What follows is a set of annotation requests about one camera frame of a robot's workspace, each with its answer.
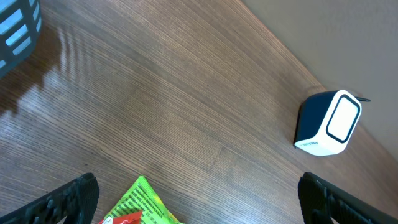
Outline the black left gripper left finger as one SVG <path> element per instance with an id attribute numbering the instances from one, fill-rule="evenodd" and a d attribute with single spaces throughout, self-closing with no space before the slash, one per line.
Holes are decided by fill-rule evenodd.
<path id="1" fill-rule="evenodd" d="M 2 224 L 58 223 L 90 224 L 98 204 L 100 188 L 92 173 L 53 190 L 1 217 Z"/>

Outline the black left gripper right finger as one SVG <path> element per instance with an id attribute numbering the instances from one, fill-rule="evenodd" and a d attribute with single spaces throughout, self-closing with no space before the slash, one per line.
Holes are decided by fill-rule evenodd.
<path id="1" fill-rule="evenodd" d="M 397 219 L 368 205 L 319 176 L 305 172 L 298 183 L 305 224 L 394 223 Z"/>

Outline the red chocolate bar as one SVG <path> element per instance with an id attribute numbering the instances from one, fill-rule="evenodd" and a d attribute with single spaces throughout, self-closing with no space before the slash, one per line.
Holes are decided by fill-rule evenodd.
<path id="1" fill-rule="evenodd" d="M 111 217 L 101 220 L 98 224 L 140 224 L 142 211 L 129 213 L 120 217 Z"/>

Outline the green candy bag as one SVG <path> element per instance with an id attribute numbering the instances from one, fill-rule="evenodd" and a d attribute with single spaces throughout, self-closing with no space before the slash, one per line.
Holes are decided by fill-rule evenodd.
<path id="1" fill-rule="evenodd" d="M 117 204 L 105 215 L 105 218 L 120 217 L 142 211 L 143 224 L 181 224 L 165 207 L 160 197 L 144 176 L 139 176 Z"/>

